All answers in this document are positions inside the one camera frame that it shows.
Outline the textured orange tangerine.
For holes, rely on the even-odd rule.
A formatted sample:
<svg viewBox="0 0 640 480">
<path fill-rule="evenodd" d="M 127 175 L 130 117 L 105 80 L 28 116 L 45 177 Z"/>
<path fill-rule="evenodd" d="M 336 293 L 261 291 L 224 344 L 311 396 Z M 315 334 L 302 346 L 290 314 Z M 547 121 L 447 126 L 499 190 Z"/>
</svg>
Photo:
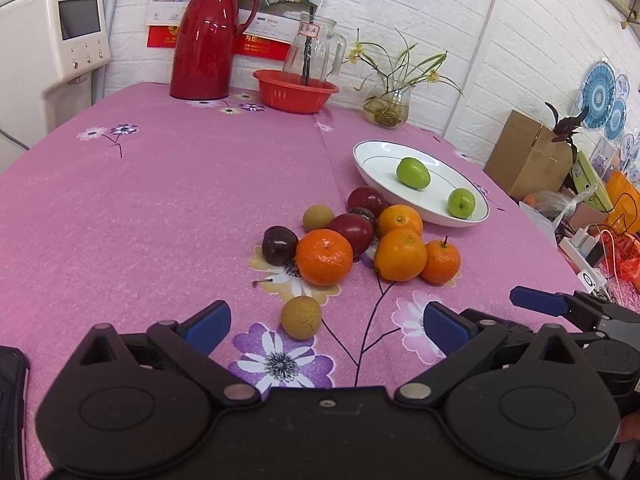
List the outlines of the textured orange tangerine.
<svg viewBox="0 0 640 480">
<path fill-rule="evenodd" d="M 300 276 L 311 285 L 338 284 L 352 268 L 354 253 L 346 238 L 322 229 L 306 234 L 297 244 L 295 263 Z"/>
</svg>

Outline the smooth orange front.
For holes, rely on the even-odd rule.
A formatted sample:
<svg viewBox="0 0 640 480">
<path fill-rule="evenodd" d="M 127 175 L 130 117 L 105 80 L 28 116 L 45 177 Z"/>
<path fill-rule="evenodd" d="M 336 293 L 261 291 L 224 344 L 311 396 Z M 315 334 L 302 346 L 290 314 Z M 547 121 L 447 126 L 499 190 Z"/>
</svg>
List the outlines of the smooth orange front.
<svg viewBox="0 0 640 480">
<path fill-rule="evenodd" d="M 394 229 L 378 242 L 374 267 L 380 278 L 390 282 L 408 282 L 417 278 L 427 262 L 422 238 L 409 229 Z"/>
</svg>

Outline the white ceramic plate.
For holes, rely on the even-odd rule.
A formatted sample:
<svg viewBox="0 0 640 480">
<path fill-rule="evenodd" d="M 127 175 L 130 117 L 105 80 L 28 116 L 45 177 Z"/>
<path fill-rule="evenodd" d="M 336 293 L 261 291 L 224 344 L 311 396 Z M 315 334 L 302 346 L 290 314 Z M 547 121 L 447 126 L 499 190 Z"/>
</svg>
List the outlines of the white ceramic plate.
<svg viewBox="0 0 640 480">
<path fill-rule="evenodd" d="M 428 223 L 467 228 L 489 218 L 480 189 L 434 156 L 385 141 L 362 141 L 352 156 L 364 182 L 390 204 L 413 208 Z"/>
</svg>

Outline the small green apple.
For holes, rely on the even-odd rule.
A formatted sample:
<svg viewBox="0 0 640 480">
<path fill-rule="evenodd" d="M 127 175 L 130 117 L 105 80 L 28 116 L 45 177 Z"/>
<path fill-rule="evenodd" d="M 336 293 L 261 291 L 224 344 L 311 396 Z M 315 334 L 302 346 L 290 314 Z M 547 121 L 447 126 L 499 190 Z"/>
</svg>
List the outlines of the small green apple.
<svg viewBox="0 0 640 480">
<path fill-rule="evenodd" d="M 475 196 L 467 188 L 456 188 L 448 197 L 448 212 L 458 219 L 469 219 L 475 210 Z"/>
</svg>

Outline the tan longan fruit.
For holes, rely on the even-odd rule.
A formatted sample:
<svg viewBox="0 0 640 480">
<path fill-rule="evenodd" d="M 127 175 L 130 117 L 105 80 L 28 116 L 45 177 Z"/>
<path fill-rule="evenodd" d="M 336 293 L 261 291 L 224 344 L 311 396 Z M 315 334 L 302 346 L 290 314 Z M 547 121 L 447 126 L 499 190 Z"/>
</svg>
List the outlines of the tan longan fruit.
<svg viewBox="0 0 640 480">
<path fill-rule="evenodd" d="M 280 315 L 283 330 L 296 340 L 312 338 L 318 332 L 321 321 L 320 304 L 314 298 L 306 296 L 288 300 Z"/>
<path fill-rule="evenodd" d="M 334 218 L 335 214 L 329 206 L 310 206 L 303 214 L 303 228 L 307 233 L 325 229 Z"/>
</svg>

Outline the blue decorative wall plates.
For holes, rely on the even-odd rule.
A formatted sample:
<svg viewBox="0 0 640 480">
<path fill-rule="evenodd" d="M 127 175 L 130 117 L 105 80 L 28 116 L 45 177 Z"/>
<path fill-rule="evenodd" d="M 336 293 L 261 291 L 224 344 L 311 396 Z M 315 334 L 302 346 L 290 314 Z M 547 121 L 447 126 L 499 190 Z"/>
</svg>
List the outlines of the blue decorative wall plates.
<svg viewBox="0 0 640 480">
<path fill-rule="evenodd" d="M 626 129 L 630 90 L 626 74 L 617 73 L 608 61 L 595 62 L 582 81 L 572 111 L 586 110 L 582 126 L 616 141 Z"/>
</svg>

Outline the smooth orange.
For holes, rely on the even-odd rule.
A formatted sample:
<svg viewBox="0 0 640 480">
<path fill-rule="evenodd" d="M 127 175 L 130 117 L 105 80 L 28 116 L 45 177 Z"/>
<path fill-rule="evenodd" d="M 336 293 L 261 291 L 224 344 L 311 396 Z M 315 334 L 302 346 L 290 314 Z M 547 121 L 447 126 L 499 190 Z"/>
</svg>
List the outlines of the smooth orange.
<svg viewBox="0 0 640 480">
<path fill-rule="evenodd" d="M 408 282 L 417 278 L 427 262 L 422 238 L 409 229 L 394 229 L 378 242 L 374 267 L 380 278 L 390 282 Z"/>
<path fill-rule="evenodd" d="M 397 229 L 406 229 L 419 236 L 423 232 L 423 220 L 420 214 L 406 205 L 392 205 L 385 208 L 376 220 L 376 234 L 382 238 Z"/>
</svg>

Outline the brown cardboard box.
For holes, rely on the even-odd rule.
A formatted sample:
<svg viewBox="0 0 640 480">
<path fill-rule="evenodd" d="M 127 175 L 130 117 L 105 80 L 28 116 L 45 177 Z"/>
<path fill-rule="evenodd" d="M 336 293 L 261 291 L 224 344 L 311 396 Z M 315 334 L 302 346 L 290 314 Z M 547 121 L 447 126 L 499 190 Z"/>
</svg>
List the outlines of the brown cardboard box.
<svg viewBox="0 0 640 480">
<path fill-rule="evenodd" d="M 553 139 L 547 126 L 512 110 L 485 174 L 516 200 L 542 191 L 558 192 L 573 165 L 573 152 L 567 143 Z"/>
</svg>

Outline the pink floral tablecloth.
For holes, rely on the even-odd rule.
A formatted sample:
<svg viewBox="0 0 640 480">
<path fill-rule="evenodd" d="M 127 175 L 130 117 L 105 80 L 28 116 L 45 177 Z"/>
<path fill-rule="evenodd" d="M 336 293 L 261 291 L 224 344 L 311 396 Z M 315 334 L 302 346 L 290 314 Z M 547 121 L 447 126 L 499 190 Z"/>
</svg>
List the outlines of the pink floral tablecloth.
<svg viewBox="0 0 640 480">
<path fill-rule="evenodd" d="M 450 284 L 390 284 L 359 261 L 340 284 L 317 288 L 260 258 L 270 226 L 300 232 L 317 204 L 345 211 L 361 184 L 352 149 L 367 140 L 433 155 L 486 196 L 490 215 L 478 226 L 423 231 L 458 248 Z M 572 292 L 579 283 L 460 148 L 418 127 L 375 127 L 344 108 L 286 114 L 245 91 L 194 104 L 162 84 L 137 84 L 50 133 L 1 178 L 1 341 L 29 359 L 29 414 L 99 323 L 142 333 L 220 299 L 232 325 L 214 359 L 259 390 L 278 384 L 277 365 L 287 387 L 394 390 L 438 361 L 420 329 L 428 302 L 538 328 L 541 315 L 510 304 L 520 285 Z M 322 313 L 306 340 L 280 324 L 300 296 Z"/>
</svg>

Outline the dark purple plum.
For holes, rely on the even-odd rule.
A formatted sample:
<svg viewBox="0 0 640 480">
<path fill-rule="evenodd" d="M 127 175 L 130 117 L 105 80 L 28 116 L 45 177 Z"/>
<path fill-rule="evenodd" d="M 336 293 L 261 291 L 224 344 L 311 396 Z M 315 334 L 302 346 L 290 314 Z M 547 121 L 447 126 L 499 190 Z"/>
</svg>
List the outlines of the dark purple plum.
<svg viewBox="0 0 640 480">
<path fill-rule="evenodd" d="M 370 209 L 368 208 L 364 208 L 364 207 L 354 207 L 352 209 L 349 209 L 348 211 L 350 214 L 358 214 L 358 216 L 367 219 L 372 226 L 376 225 L 376 218 L 375 215 L 372 211 L 370 211 Z"/>
<path fill-rule="evenodd" d="M 270 226 L 262 237 L 262 256 L 272 266 L 284 266 L 296 255 L 297 235 L 285 226 Z"/>
</svg>

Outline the clear plastic bag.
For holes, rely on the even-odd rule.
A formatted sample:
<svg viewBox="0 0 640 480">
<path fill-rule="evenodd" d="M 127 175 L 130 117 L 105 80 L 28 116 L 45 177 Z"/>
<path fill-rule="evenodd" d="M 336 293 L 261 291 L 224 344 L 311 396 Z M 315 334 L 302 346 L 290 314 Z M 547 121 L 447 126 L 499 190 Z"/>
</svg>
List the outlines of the clear plastic bag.
<svg viewBox="0 0 640 480">
<path fill-rule="evenodd" d="M 593 197 L 593 188 L 577 195 L 539 191 L 525 196 L 518 206 L 544 237 L 556 245 L 558 232 L 563 233 L 564 222 L 570 226 L 570 232 L 576 232 L 604 219 L 604 213 L 590 205 L 589 200 Z"/>
</svg>

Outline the orange mandarin with stem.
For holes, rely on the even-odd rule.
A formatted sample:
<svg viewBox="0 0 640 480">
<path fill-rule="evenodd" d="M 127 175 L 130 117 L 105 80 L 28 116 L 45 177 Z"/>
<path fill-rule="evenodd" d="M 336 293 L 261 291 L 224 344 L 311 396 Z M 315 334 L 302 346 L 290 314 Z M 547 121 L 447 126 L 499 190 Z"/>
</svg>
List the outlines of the orange mandarin with stem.
<svg viewBox="0 0 640 480">
<path fill-rule="evenodd" d="M 433 285 L 445 285 L 459 272 L 461 256 L 458 248 L 447 237 L 425 244 L 426 263 L 420 277 Z"/>
</svg>

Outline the clear glass pitcher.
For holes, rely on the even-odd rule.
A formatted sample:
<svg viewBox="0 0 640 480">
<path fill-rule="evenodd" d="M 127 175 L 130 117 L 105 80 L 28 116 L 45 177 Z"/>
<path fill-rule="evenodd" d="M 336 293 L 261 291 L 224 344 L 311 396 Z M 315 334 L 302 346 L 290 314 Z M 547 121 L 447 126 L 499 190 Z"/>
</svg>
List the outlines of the clear glass pitcher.
<svg viewBox="0 0 640 480">
<path fill-rule="evenodd" d="M 283 65 L 285 81 L 312 86 L 340 73 L 347 42 L 335 26 L 336 21 L 314 12 L 300 14 L 297 35 Z"/>
</svg>

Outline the green box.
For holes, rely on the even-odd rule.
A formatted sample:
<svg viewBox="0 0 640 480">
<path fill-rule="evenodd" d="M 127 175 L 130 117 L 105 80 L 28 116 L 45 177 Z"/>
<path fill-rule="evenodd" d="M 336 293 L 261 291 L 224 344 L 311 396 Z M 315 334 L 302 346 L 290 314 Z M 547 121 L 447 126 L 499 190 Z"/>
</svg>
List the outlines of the green box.
<svg viewBox="0 0 640 480">
<path fill-rule="evenodd" d="M 601 212 L 612 210 L 613 204 L 608 192 L 606 192 L 605 185 L 583 152 L 577 152 L 574 164 L 570 168 L 570 175 L 576 192 L 578 194 L 586 193 L 582 200 L 585 204 Z"/>
</svg>

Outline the dark purple potted plant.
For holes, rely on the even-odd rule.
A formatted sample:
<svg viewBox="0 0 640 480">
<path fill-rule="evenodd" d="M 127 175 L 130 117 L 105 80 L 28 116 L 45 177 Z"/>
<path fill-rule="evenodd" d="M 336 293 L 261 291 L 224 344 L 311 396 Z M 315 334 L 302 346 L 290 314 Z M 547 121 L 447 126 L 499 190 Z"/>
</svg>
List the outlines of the dark purple potted plant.
<svg viewBox="0 0 640 480">
<path fill-rule="evenodd" d="M 551 110 L 554 117 L 554 126 L 552 128 L 553 138 L 552 143 L 565 143 L 570 146 L 572 150 L 572 161 L 576 162 L 578 148 L 576 148 L 573 136 L 576 130 L 582 125 L 582 122 L 588 116 L 589 106 L 586 105 L 582 108 L 582 111 L 577 116 L 567 116 L 560 118 L 558 110 L 549 102 L 545 102 L 544 105 Z"/>
</svg>

